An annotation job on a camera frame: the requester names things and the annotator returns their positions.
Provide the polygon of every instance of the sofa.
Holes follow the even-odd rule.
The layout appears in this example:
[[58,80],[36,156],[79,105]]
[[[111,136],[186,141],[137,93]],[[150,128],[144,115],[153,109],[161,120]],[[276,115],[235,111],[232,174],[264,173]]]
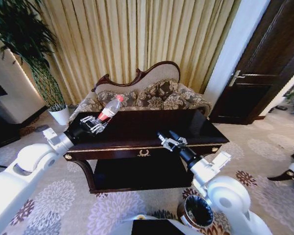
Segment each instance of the sofa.
[[159,62],[147,71],[136,69],[135,79],[128,84],[112,82],[106,74],[78,105],[69,123],[80,112],[101,111],[118,94],[124,97],[120,111],[199,109],[207,117],[211,104],[179,81],[180,69],[172,61]]

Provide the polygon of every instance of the white flower pot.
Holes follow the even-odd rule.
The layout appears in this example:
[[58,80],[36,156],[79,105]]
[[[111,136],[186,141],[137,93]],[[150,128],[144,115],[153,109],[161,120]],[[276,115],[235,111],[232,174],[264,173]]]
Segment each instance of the white flower pot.
[[55,111],[49,113],[53,116],[53,118],[60,124],[60,125],[66,125],[68,123],[70,113],[69,113],[69,108],[66,106],[65,109],[62,109],[60,111]]

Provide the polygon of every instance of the coffee table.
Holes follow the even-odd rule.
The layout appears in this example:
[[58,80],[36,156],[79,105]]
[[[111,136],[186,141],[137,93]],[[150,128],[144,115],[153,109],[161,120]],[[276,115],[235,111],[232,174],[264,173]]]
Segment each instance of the coffee table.
[[[79,113],[79,120],[99,113]],[[90,193],[189,187],[193,174],[181,158],[164,149],[157,131],[173,130],[200,155],[215,153],[229,140],[199,110],[118,112],[95,137],[81,138],[65,155],[84,171]],[[87,160],[97,159],[95,171]]]

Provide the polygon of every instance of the plastic bottle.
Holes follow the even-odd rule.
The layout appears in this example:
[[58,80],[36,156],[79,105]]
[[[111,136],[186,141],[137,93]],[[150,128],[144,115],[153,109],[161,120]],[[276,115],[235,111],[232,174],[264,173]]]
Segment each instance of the plastic bottle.
[[116,99],[107,103],[106,107],[104,107],[103,111],[99,114],[98,120],[104,122],[111,119],[120,110],[121,102],[123,102],[123,96],[117,95]]

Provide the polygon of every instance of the floral upholstery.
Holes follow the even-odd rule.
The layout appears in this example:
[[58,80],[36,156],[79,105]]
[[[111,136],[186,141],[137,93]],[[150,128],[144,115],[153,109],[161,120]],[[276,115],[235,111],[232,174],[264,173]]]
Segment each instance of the floral upholstery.
[[[98,94],[98,100],[103,105],[106,106],[112,99],[115,99],[119,93],[111,92],[111,91],[103,91]],[[127,92],[120,94],[123,96],[123,102],[121,107],[131,107],[134,106],[136,101],[136,92]]]
[[171,79],[155,82],[138,94],[135,106],[161,107],[176,88],[177,83]]
[[[69,122],[80,112],[99,112],[111,99],[119,94],[113,91],[102,91],[96,95],[90,92],[71,115]],[[135,91],[122,94],[124,102],[120,111],[133,110],[169,110],[169,109],[198,109],[206,117],[211,110],[211,104],[173,79],[164,79],[147,86],[138,95]]]
[[194,92],[194,90],[184,86],[182,83],[178,84],[176,92],[189,102],[189,109],[199,109],[206,117],[210,114],[212,106],[202,98],[201,94]]
[[141,110],[161,110],[159,107],[122,107],[120,111],[141,111]]
[[181,95],[176,92],[173,92],[161,105],[161,109],[187,109],[190,106]]

